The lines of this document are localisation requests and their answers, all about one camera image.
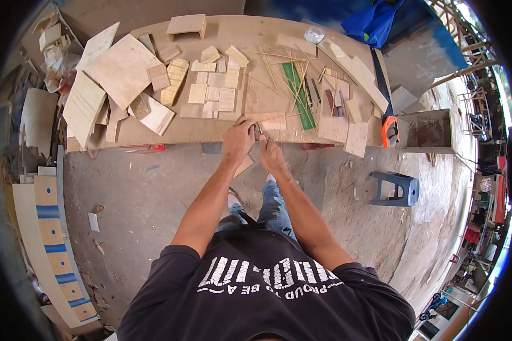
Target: wooden table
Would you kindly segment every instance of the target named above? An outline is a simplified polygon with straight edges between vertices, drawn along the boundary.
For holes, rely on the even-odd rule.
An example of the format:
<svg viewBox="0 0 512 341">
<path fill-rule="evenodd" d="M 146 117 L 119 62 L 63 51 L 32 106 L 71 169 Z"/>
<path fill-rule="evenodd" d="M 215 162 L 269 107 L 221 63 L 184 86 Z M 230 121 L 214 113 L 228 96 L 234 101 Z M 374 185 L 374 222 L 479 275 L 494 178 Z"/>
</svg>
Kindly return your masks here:
<svg viewBox="0 0 512 341">
<path fill-rule="evenodd" d="M 160 24 L 153 24 L 150 26 L 142 27 L 137 30 L 131 31 L 134 37 L 139 37 L 145 33 L 150 33 L 154 40 L 156 51 L 161 51 L 167 45 L 175 44 L 181 51 L 180 55 L 176 58 L 186 59 L 190 63 L 201 58 L 201 51 L 213 45 L 218 51 L 224 54 L 231 45 L 237 47 L 241 52 L 245 53 L 246 57 L 250 60 L 247 66 L 247 74 L 250 74 L 257 79 L 265 82 L 268 85 L 273 84 L 267 66 L 255 58 L 261 58 L 254 52 L 261 52 L 260 45 L 265 45 L 282 51 L 277 48 L 277 36 L 283 33 L 296 38 L 304 38 L 304 33 L 309 27 L 308 24 L 294 22 L 289 20 L 259 17 L 259 16 L 242 16 L 242 15 L 227 15 L 227 16 L 208 16 L 207 17 L 207 32 L 205 39 L 201 40 L 197 33 L 187 33 L 175 37 L 174 43 L 171 43 L 167 37 L 166 31 L 169 21 Z M 362 44 L 352 38 L 349 38 L 341 33 L 325 29 L 326 37 L 330 38 L 335 44 L 339 45 L 343 51 L 348 53 L 351 57 L 358 56 L 369 70 L 375 74 L 372 56 L 369 46 Z M 275 53 L 266 48 L 266 52 Z M 387 77 L 387 71 L 383 63 L 382 55 L 379 51 L 378 57 L 382 65 L 382 69 Z M 268 57 L 269 62 L 286 61 L 286 59 L 273 59 L 276 57 Z M 336 65 L 330 58 L 328 58 L 321 51 L 317 52 L 318 65 L 326 65 L 328 68 L 338 72 L 338 78 L 343 79 L 343 72 L 340 67 Z M 280 65 L 274 65 L 277 71 L 280 70 Z M 313 65 L 307 69 L 307 73 L 317 80 L 318 72 Z M 275 76 L 277 87 L 279 91 L 286 97 L 292 98 L 292 93 L 289 92 L 277 76 Z M 281 97 L 273 90 L 267 88 L 265 85 L 255 81 L 254 79 L 245 76 L 242 80 L 245 83 L 246 91 L 244 95 L 244 108 L 242 113 L 270 113 L 270 112 L 286 112 L 290 114 L 292 103 L 287 99 Z M 159 100 L 159 92 L 152 93 L 151 86 L 145 90 L 148 94 L 152 95 L 155 99 Z M 170 107 L 172 111 L 177 113 L 172 120 L 171 125 L 167 128 L 163 136 L 159 136 L 149 128 L 145 127 L 134 117 L 129 117 L 120 121 L 118 126 L 119 134 L 117 142 L 111 143 L 105 141 L 105 126 L 97 125 L 95 133 L 91 136 L 88 142 L 88 149 L 103 149 L 115 147 L 127 147 L 137 145 L 157 145 L 157 144 L 180 144 L 189 142 L 220 142 L 224 132 L 232 125 L 232 121 L 218 120 L 218 119 L 199 119 L 199 118 L 182 118 L 178 113 L 180 107 L 187 103 L 189 93 L 189 85 L 183 84 L 178 93 L 174 106 Z M 318 115 L 313 110 L 315 123 L 318 124 Z M 301 120 L 298 116 L 287 117 L 287 130 L 278 130 L 267 132 L 272 140 L 277 142 L 306 142 L 306 143 L 330 143 L 328 140 L 320 139 L 317 137 L 315 129 L 303 130 Z M 381 146 L 381 120 L 375 116 L 369 119 L 368 146 Z M 77 143 L 76 138 L 69 138 L 67 142 L 67 151 L 79 151 L 80 145 Z"/>
</svg>

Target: green ruler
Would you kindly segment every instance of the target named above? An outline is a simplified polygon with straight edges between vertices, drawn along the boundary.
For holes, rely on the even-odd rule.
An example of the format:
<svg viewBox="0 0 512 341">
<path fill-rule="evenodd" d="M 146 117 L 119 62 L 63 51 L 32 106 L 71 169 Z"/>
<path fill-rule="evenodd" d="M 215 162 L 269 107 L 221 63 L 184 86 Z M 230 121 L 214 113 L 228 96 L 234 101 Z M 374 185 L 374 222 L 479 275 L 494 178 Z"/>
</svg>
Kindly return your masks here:
<svg viewBox="0 0 512 341">
<path fill-rule="evenodd" d="M 302 82 L 298 75 L 298 71 L 296 68 L 293 68 L 292 63 L 283 63 L 283 70 L 289 80 L 288 85 L 290 86 L 290 89 L 295 93 Z M 315 121 L 313 119 L 313 114 L 310 111 L 308 112 L 305 110 L 305 108 L 309 109 L 309 104 L 307 104 L 307 97 L 303 86 L 301 87 L 298 96 L 299 100 L 296 100 L 296 96 L 294 96 L 294 100 L 296 100 L 296 108 L 300 113 L 301 124 L 303 125 L 304 130 L 314 129 Z"/>
</svg>

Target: clear plastic bag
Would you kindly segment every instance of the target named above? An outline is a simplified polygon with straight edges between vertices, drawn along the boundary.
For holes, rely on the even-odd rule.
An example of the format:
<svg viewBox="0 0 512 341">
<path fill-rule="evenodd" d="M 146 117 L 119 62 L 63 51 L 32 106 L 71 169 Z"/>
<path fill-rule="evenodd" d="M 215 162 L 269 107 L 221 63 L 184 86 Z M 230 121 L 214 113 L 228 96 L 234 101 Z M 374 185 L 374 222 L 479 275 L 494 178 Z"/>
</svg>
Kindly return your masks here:
<svg viewBox="0 0 512 341">
<path fill-rule="evenodd" d="M 318 44 L 324 39 L 324 30 L 318 26 L 309 26 L 304 37 L 308 42 Z"/>
</svg>

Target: man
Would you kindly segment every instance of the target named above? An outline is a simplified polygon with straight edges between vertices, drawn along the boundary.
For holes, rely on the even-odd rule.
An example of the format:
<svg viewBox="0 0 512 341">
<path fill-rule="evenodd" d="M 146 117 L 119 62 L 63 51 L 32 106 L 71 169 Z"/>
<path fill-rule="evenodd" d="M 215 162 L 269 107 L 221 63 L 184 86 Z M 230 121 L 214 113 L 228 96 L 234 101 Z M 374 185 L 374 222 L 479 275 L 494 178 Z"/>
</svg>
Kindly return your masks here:
<svg viewBox="0 0 512 341">
<path fill-rule="evenodd" d="M 258 223 L 228 193 L 254 123 L 241 117 L 224 134 L 218 170 L 152 263 L 118 339 L 406 340 L 413 309 L 340 247 L 279 146 L 260 136 L 270 175 Z M 231 213 L 220 221 L 226 201 Z"/>
</svg>

